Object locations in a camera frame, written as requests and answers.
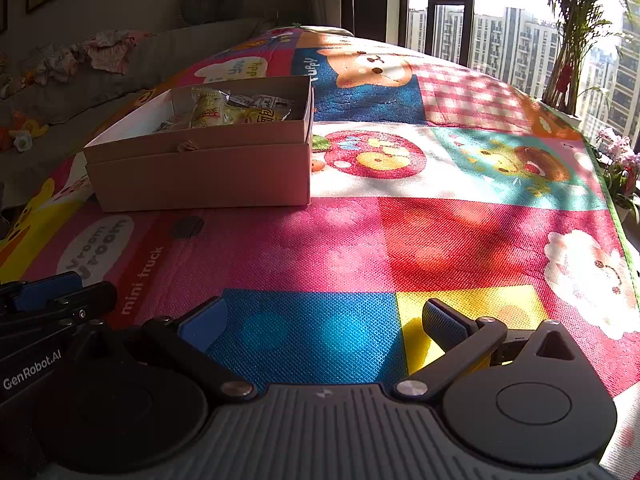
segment play mat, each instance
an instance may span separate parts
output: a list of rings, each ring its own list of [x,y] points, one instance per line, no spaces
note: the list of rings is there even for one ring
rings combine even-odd
[[[190,67],[98,132],[172,86],[289,74],[311,76],[316,94],[324,168],[307,208],[106,214],[79,154],[0,242],[0,282],[109,280],[115,327],[222,294],[228,327],[207,352],[260,387],[417,370],[441,355],[421,326],[430,297],[511,328],[559,319],[615,397],[603,465],[640,478],[640,316],[618,217],[580,134],[511,86],[282,28]]]

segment metal screw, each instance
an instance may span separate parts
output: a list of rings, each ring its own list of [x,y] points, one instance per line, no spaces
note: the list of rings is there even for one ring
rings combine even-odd
[[[429,388],[422,381],[400,381],[396,384],[396,390],[405,397],[420,397],[429,391]]]
[[[220,390],[229,397],[246,397],[254,390],[254,386],[245,381],[227,381],[220,386]]]

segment snack package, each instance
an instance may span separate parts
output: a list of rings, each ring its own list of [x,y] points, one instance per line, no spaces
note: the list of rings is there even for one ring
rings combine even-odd
[[[189,127],[189,119],[190,115],[188,112],[183,112],[181,114],[175,114],[172,117],[168,118],[165,121],[160,123],[154,133],[156,132],[168,132],[171,130],[181,130],[183,128]]]
[[[193,88],[195,106],[191,115],[191,128],[220,126],[225,123],[225,104],[228,95],[211,88]]]
[[[225,124],[241,124],[246,122],[245,112],[247,108],[237,106],[225,106]]]
[[[290,110],[284,113],[277,112],[272,108],[247,108],[244,111],[244,122],[246,123],[270,123],[272,121],[284,121]]]
[[[228,103],[231,106],[250,108],[254,104],[254,98],[240,94],[230,95]]]
[[[225,124],[283,121],[287,115],[289,115],[289,110],[276,111],[271,108],[239,108],[237,106],[225,106]]]
[[[273,95],[254,95],[254,108],[281,108],[283,110],[291,110],[295,106],[295,102]]]

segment stuffed toy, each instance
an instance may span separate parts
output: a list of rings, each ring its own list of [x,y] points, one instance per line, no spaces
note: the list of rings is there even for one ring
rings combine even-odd
[[[0,126],[0,152],[9,151],[14,145],[14,140],[9,135],[9,129]]]
[[[21,130],[14,132],[14,146],[20,153],[28,152],[33,146],[33,139],[31,134],[27,130]]]
[[[13,114],[14,122],[11,126],[10,132],[19,132],[21,130],[27,130],[33,139],[37,139],[38,137],[47,133],[49,129],[48,124],[44,124],[40,126],[40,123],[35,119],[27,118],[21,112],[14,112]]]
[[[24,88],[20,78],[13,78],[6,71],[8,57],[5,52],[0,52],[0,99],[7,99]]]

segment cartoon apple print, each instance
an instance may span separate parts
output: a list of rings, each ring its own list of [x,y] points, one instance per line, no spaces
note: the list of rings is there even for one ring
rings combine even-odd
[[[370,178],[406,178],[420,173],[426,157],[418,146],[393,134],[343,131],[328,134],[324,161],[337,170]]]

